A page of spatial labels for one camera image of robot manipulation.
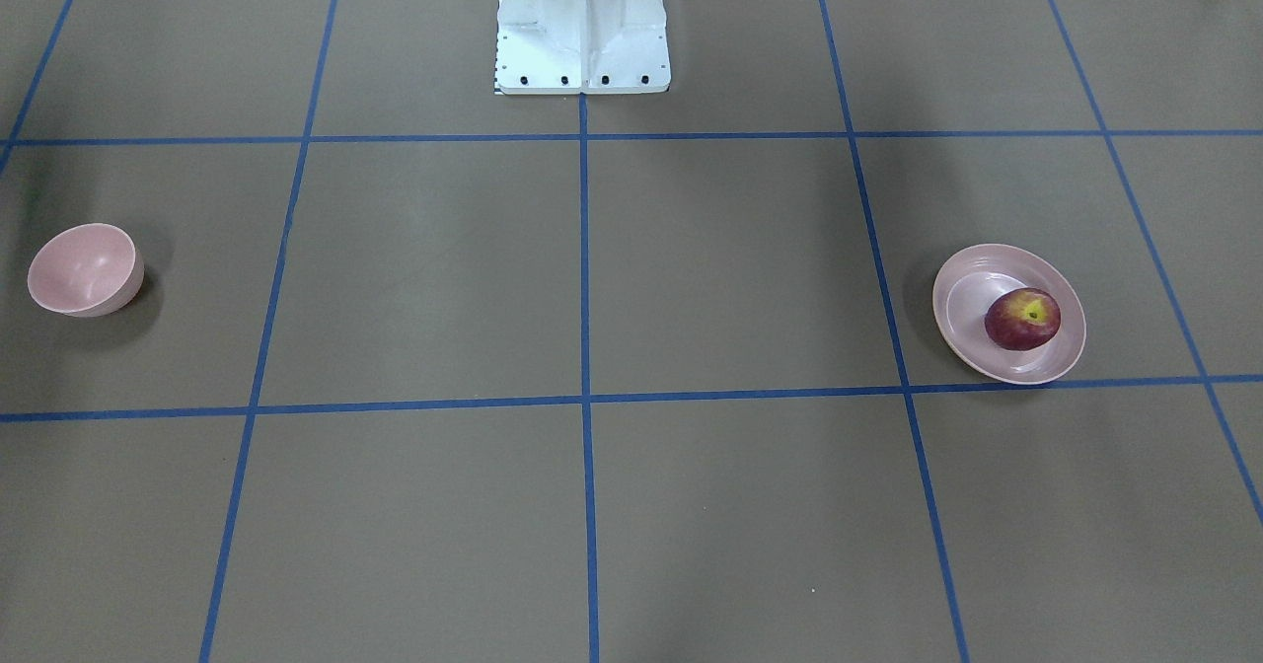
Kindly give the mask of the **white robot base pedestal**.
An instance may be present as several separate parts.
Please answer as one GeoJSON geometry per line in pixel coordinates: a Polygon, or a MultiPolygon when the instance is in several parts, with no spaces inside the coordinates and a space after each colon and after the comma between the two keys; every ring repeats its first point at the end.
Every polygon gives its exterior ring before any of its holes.
{"type": "Polygon", "coordinates": [[[493,88],[505,96],[664,93],[666,0],[498,0],[493,88]]]}

